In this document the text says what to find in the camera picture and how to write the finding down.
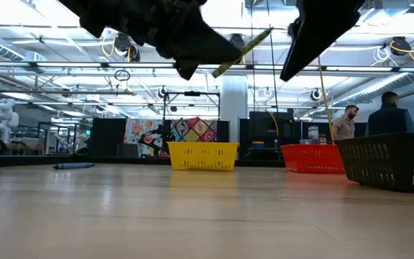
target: yellow basket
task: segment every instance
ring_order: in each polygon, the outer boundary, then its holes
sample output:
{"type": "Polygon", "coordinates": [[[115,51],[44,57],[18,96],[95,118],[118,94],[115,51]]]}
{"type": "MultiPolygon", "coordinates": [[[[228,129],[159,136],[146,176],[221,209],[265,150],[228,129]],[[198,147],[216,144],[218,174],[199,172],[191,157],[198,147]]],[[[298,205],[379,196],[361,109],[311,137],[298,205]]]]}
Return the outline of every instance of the yellow basket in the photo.
{"type": "Polygon", "coordinates": [[[175,170],[232,171],[239,143],[168,142],[175,170]]]}

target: person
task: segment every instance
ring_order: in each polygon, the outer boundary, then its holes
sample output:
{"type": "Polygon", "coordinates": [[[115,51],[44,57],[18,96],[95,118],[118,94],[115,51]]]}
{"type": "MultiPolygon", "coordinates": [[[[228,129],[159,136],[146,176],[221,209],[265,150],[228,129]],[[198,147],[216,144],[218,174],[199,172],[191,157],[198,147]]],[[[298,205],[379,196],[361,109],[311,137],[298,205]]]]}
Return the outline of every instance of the person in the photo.
{"type": "Polygon", "coordinates": [[[355,105],[348,105],[343,116],[335,119],[333,122],[333,137],[335,140],[347,140],[354,138],[354,131],[356,127],[354,125],[354,118],[359,111],[359,107],[355,105]]]}
{"type": "Polygon", "coordinates": [[[414,133],[414,120],[407,109],[397,107],[399,97],[396,93],[390,91],[383,94],[381,102],[381,109],[370,114],[368,118],[365,136],[400,132],[414,133]]]}

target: black basket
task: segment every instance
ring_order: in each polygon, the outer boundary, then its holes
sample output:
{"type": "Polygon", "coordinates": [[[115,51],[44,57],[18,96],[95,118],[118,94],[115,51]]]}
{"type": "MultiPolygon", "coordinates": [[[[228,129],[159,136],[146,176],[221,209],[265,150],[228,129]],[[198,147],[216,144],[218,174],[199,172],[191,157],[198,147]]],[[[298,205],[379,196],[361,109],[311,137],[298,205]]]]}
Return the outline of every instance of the black basket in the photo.
{"type": "Polygon", "coordinates": [[[336,141],[349,180],[414,192],[414,133],[336,141]]]}

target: black robotic claw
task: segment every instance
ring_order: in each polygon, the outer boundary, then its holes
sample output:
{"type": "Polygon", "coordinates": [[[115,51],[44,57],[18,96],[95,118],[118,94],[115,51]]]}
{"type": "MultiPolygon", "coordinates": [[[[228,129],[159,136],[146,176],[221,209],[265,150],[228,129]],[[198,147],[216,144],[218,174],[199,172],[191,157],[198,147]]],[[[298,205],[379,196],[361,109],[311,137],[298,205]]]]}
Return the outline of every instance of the black robotic claw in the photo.
{"type": "Polygon", "coordinates": [[[280,78],[294,75],[330,47],[359,20],[365,0],[298,0],[300,16],[288,27],[292,45],[280,78]]]}
{"type": "Polygon", "coordinates": [[[156,47],[173,58],[178,73],[189,80],[199,64],[233,62],[241,50],[214,32],[202,19],[206,0],[60,0],[80,17],[95,37],[105,27],[126,33],[139,45],[156,47]]]}

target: red basket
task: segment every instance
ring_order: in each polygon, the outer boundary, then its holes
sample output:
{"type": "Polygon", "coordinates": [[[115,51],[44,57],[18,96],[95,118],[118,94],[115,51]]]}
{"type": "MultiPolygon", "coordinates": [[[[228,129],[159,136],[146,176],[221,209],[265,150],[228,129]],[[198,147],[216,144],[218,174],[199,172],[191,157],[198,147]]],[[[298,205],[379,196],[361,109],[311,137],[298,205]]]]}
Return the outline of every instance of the red basket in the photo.
{"type": "Polygon", "coordinates": [[[344,173],[343,162],[335,145],[282,146],[285,167],[299,173],[344,173]]]}

